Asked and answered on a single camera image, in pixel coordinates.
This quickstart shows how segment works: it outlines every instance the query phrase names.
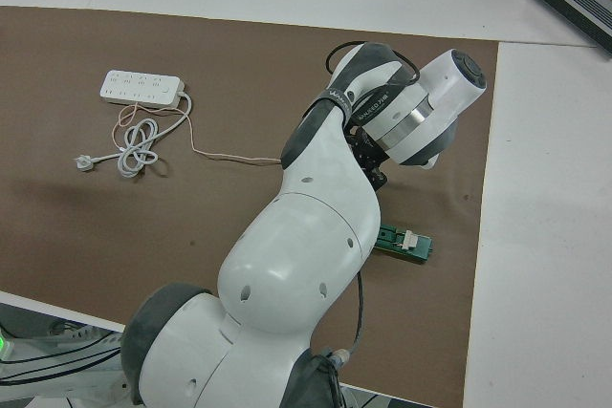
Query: white power cord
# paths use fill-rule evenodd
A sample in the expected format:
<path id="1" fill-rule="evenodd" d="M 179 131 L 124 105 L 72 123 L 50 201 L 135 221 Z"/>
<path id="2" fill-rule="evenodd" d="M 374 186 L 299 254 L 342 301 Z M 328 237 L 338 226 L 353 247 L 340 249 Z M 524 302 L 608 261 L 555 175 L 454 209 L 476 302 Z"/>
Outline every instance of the white power cord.
<path id="1" fill-rule="evenodd" d="M 119 169 L 120 174 L 125 178 L 135 177 L 147 164 L 153 164 L 158 160 L 159 157 L 157 153 L 151 150 L 153 143 L 176 129 L 185 120 L 187 120 L 189 123 L 191 149 L 195 153 L 204 155 L 211 160 L 238 161 L 257 166 L 280 164 L 280 160 L 276 158 L 249 158 L 238 155 L 209 153 L 203 150 L 198 150 L 195 148 L 193 140 L 193 124 L 191 123 L 191 118 L 189 117 L 191 108 L 193 106 L 191 97 L 184 92 L 178 93 L 178 96 L 183 97 L 187 101 L 187 107 L 184 111 L 178 108 L 147 109 L 138 103 L 124 107 L 119 112 L 117 123 L 115 123 L 111 133 L 113 142 L 120 150 L 119 153 L 97 158 L 92 158 L 89 155 L 80 155 L 78 158 L 75 158 L 76 168 L 79 171 L 89 171 L 94 168 L 94 164 L 97 162 L 117 158 L 117 168 Z M 159 132 L 157 121 L 155 121 L 153 118 L 144 118 L 138 123 L 130 126 L 134 120 L 134 116 L 139 110 L 144 110 L 145 112 L 154 115 L 181 114 L 182 116 L 170 127 L 164 129 L 162 132 Z M 120 146 L 115 138 L 119 128 L 127 128 L 125 134 L 123 135 L 124 146 Z"/>

